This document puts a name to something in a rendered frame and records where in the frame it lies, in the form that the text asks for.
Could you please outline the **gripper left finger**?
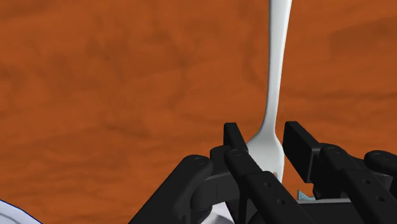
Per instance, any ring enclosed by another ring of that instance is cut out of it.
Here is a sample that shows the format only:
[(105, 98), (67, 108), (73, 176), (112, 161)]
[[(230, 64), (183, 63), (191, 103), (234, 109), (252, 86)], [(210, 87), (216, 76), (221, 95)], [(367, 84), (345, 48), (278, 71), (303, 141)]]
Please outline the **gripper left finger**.
[(226, 123), (223, 145), (182, 159), (129, 224), (315, 224), (249, 152)]

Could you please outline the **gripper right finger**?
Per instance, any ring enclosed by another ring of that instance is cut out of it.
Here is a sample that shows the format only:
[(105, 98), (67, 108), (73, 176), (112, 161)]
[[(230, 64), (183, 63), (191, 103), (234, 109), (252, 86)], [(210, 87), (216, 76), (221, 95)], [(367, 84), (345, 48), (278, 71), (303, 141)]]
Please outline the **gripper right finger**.
[(317, 199), (349, 199), (364, 224), (397, 224), (397, 155), (373, 150), (358, 159), (296, 121), (285, 123), (282, 147)]

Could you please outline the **white fork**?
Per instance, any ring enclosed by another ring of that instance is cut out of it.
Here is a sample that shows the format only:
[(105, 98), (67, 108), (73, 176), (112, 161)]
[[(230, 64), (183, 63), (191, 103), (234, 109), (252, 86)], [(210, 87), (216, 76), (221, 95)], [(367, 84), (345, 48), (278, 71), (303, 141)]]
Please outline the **white fork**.
[(276, 136), (275, 124), (292, 1), (268, 1), (268, 82), (265, 114), (258, 132), (247, 143), (254, 161), (262, 170), (275, 174), (279, 181), (282, 181), (284, 173), (284, 151)]

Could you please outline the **white plate with blue rim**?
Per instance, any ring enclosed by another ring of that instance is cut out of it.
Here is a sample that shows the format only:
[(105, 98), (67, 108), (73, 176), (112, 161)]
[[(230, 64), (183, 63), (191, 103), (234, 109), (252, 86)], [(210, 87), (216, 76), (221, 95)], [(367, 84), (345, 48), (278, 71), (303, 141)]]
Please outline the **white plate with blue rim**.
[(24, 210), (0, 200), (0, 224), (42, 224)]

